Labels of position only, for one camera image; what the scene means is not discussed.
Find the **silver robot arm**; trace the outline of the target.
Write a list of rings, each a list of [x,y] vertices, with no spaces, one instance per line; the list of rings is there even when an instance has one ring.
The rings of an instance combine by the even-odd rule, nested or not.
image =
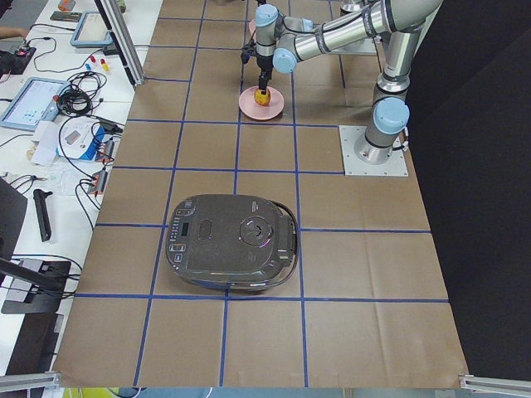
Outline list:
[[[270,79],[295,81],[295,118],[303,124],[361,124],[349,149],[381,165],[399,149],[410,110],[413,59],[439,1],[345,1],[337,18],[314,22],[260,1],[252,48],[261,74],[254,104],[271,100]]]

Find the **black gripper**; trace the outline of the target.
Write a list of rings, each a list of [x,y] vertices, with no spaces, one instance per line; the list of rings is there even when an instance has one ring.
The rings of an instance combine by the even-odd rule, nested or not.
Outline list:
[[[256,64],[261,68],[258,90],[261,95],[268,95],[268,82],[271,79],[273,71],[273,56],[263,56],[261,54],[256,54]]]

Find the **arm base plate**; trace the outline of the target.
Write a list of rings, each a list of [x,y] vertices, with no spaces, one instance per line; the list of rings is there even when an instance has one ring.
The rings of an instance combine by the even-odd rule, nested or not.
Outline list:
[[[332,50],[332,53],[353,56],[375,56],[377,49],[372,38],[365,38]]]
[[[339,125],[344,174],[348,177],[408,177],[405,154],[377,148],[365,137],[365,126]]]

